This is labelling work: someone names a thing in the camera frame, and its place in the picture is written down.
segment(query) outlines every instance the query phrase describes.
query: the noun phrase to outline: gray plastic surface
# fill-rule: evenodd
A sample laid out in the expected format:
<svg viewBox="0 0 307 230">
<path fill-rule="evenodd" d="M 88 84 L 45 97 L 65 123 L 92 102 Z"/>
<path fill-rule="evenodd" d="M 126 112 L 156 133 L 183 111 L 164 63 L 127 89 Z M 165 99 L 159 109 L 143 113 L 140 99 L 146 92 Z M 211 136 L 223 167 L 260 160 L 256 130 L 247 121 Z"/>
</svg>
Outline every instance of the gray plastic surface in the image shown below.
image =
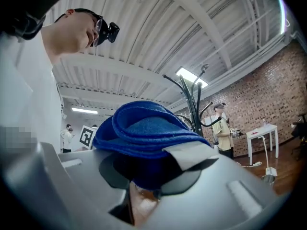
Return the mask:
<svg viewBox="0 0 307 230">
<path fill-rule="evenodd" d="M 126 190 L 110 187 L 98 171 L 100 162 L 111 152 L 89 150 L 58 156 L 47 143 L 28 142 L 24 144 L 24 150 L 16 149 L 14 144 L 0 144 L 0 159 L 5 164 L 9 188 L 15 190 L 17 185 L 22 184 L 23 190 L 14 191 L 16 196 L 25 205 L 31 204 L 34 212 L 40 212 L 41 220 L 50 221 L 48 212 L 59 211 L 66 220 L 62 229 L 134 229 L 109 214 L 111 209 L 124 201 L 127 193 Z M 68 168 L 61 164 L 75 159 L 80 159 L 81 164 Z M 33 166 L 34 161 L 35 170 L 28 173 L 21 171 Z M 277 195 L 267 184 L 225 156 L 217 155 L 197 166 L 202 171 L 196 183 L 185 193 L 163 196 L 139 229 L 258 229 L 281 205 L 281 200 L 277 200 Z M 227 185 L 232 181 L 240 181 L 262 206 L 263 210 L 256 217 L 248 218 L 229 191 Z M 46 190 L 33 190 L 38 186 Z M 38 202 L 25 198 L 31 193 L 35 193 L 32 195 L 34 201 L 46 198 L 53 200 L 53 203 L 47 201 L 49 208 L 42 207 Z M 53 221 L 60 224 L 61 218 L 56 219 L 54 216 Z"/>
</svg>

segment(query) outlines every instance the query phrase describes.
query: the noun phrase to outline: white device on floor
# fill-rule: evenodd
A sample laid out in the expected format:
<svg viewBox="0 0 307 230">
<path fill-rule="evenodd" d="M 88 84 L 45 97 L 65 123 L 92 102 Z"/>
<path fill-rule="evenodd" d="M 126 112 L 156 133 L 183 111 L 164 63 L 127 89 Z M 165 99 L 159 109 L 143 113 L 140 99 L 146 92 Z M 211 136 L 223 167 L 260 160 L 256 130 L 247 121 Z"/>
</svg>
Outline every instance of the white device on floor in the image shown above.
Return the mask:
<svg viewBox="0 0 307 230">
<path fill-rule="evenodd" d="M 265 169 L 265 174 L 266 175 L 273 175 L 273 176 L 277 176 L 277 171 L 275 168 L 273 167 L 269 167 L 269 159 L 268 159 L 268 152 L 267 152 L 267 146 L 265 145 L 265 138 L 264 136 L 260 136 L 258 137 L 258 139 L 262 138 L 263 140 L 263 144 L 264 144 L 264 150 L 265 150 L 265 156 L 266 156 L 266 159 L 267 159 L 267 168 Z"/>
</svg>

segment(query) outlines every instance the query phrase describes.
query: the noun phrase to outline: glasses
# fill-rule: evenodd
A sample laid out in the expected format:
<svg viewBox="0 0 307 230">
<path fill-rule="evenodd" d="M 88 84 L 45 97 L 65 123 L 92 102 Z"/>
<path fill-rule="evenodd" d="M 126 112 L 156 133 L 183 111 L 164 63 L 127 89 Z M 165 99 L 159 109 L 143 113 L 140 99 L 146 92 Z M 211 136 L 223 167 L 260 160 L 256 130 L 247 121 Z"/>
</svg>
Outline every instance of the glasses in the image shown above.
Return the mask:
<svg viewBox="0 0 307 230">
<path fill-rule="evenodd" d="M 103 18 L 100 18 L 95 25 L 95 29 L 97 31 L 97 38 L 95 38 L 95 40 L 93 41 L 93 47 L 96 47 L 98 45 L 99 32 L 102 26 L 102 21 L 103 21 Z"/>
</svg>

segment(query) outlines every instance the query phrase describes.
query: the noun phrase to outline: white ceiling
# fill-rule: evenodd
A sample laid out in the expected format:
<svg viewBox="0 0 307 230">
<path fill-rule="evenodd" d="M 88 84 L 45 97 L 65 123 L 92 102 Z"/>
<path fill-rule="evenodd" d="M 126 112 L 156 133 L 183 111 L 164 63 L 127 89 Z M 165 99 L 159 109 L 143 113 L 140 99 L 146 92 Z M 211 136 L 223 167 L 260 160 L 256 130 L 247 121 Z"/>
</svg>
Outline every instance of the white ceiling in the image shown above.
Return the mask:
<svg viewBox="0 0 307 230">
<path fill-rule="evenodd" d="M 141 99 L 177 111 L 184 96 L 163 74 L 178 81 L 181 66 L 198 75 L 209 64 L 205 98 L 248 74 L 283 40 L 278 0 L 60 0 L 45 24 L 68 8 L 91 9 L 120 27 L 115 43 L 64 57 L 53 68 L 65 104 L 95 109 L 90 118 L 99 120 Z"/>
</svg>

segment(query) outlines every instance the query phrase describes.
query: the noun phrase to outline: wooden floor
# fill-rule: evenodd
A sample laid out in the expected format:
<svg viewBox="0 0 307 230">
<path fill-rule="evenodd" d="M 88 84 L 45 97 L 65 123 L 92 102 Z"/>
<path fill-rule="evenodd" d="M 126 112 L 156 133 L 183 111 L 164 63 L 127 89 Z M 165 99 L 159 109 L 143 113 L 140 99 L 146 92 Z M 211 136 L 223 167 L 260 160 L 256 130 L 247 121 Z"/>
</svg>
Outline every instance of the wooden floor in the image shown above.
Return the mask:
<svg viewBox="0 0 307 230">
<path fill-rule="evenodd" d="M 304 159 L 296 161 L 299 151 L 294 152 L 291 156 L 292 148 L 299 145 L 299 140 L 295 139 L 279 147 L 279 158 L 275 158 L 275 150 L 268 151 L 269 166 L 277 170 L 277 178 L 274 182 L 273 189 L 277 194 L 283 194 L 293 189 L 296 180 L 304 166 Z M 249 165 L 249 158 L 235 159 L 242 166 Z M 266 158 L 265 153 L 253 155 L 253 163 L 262 162 L 258 167 L 247 167 L 246 169 L 261 178 L 265 175 Z M 135 219 L 135 226 L 143 224 L 151 212 L 156 208 L 159 201 L 155 199 L 149 191 L 136 187 L 135 184 L 130 184 L 130 196 L 132 211 Z"/>
</svg>

